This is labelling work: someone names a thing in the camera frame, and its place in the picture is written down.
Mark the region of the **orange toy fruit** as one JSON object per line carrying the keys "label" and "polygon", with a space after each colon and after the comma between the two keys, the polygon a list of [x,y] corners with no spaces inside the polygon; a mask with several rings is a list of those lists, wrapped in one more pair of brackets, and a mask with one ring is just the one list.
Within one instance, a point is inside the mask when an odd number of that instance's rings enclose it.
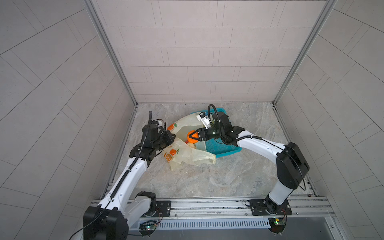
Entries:
{"label": "orange toy fruit", "polygon": [[200,135],[199,135],[199,131],[196,130],[196,131],[190,131],[188,134],[187,134],[187,141],[191,144],[195,144],[197,142],[200,141]]}

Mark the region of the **cream plastic bag fruit print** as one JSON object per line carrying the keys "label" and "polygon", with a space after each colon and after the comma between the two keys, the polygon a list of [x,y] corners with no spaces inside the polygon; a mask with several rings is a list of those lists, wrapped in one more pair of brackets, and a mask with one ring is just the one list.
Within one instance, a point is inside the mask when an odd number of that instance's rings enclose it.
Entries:
{"label": "cream plastic bag fruit print", "polygon": [[216,155],[207,152],[204,142],[191,144],[187,141],[187,134],[200,128],[205,128],[197,119],[198,113],[187,115],[168,127],[168,130],[176,135],[174,142],[163,150],[163,156],[167,160],[172,171],[188,164],[200,166],[202,164],[214,165],[217,162]]}

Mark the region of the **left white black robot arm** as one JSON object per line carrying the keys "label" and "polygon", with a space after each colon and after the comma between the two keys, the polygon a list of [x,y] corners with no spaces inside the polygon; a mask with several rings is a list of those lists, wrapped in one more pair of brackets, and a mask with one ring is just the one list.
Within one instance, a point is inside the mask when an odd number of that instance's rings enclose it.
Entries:
{"label": "left white black robot arm", "polygon": [[97,206],[88,207],[84,213],[85,240],[125,240],[130,226],[142,215],[156,213],[154,193],[140,192],[131,203],[129,198],[157,153],[170,146],[176,136],[167,130],[166,122],[161,119],[149,119],[142,133],[142,140],[131,150],[118,181]]}

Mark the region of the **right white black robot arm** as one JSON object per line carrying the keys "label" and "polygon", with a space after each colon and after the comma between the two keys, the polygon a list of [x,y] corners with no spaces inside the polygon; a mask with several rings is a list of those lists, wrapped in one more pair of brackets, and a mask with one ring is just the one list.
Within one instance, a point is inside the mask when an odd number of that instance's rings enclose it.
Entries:
{"label": "right white black robot arm", "polygon": [[278,181],[260,204],[249,205],[259,208],[269,215],[285,213],[284,205],[291,193],[305,183],[304,178],[310,170],[299,146],[295,143],[286,145],[275,143],[256,136],[246,129],[233,126],[229,117],[223,112],[214,114],[201,112],[197,116],[204,127],[187,134],[190,143],[207,142],[220,139],[228,146],[240,147],[255,152],[276,165]]}

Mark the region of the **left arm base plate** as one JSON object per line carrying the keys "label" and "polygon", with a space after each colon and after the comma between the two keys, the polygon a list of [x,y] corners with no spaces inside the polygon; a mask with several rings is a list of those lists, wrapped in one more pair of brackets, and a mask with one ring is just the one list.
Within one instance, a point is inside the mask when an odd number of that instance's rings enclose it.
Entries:
{"label": "left arm base plate", "polygon": [[157,201],[155,212],[150,218],[169,217],[171,214],[171,201]]}

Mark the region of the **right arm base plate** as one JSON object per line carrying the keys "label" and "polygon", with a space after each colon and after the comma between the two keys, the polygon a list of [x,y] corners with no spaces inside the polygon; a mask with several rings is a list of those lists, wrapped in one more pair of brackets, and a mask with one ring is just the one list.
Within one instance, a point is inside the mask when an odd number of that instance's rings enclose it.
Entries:
{"label": "right arm base plate", "polygon": [[251,209],[253,216],[292,215],[292,209],[288,200],[285,200],[281,205],[277,205],[268,198],[265,200],[247,200],[245,206]]}

